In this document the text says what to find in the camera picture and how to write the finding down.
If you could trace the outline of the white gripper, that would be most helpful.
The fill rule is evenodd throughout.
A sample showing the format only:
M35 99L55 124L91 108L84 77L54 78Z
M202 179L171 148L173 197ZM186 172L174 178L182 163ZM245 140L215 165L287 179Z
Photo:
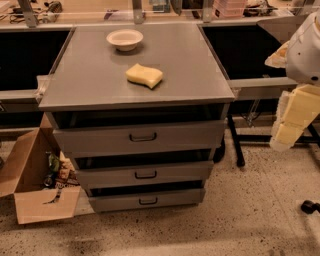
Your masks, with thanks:
M273 68L286 67L286 53L289 42L282 44L267 57L265 65ZM320 87L302 85L289 95L283 124L274 123L271 130L270 147L283 152L294 146L306 128L320 114Z

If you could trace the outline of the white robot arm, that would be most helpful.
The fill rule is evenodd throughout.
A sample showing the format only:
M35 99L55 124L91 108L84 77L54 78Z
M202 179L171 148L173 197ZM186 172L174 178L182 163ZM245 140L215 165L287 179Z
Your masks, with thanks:
M265 64L284 68L297 83L292 92L282 92L271 130L270 147L282 152L293 147L320 114L320 13L311 13Z

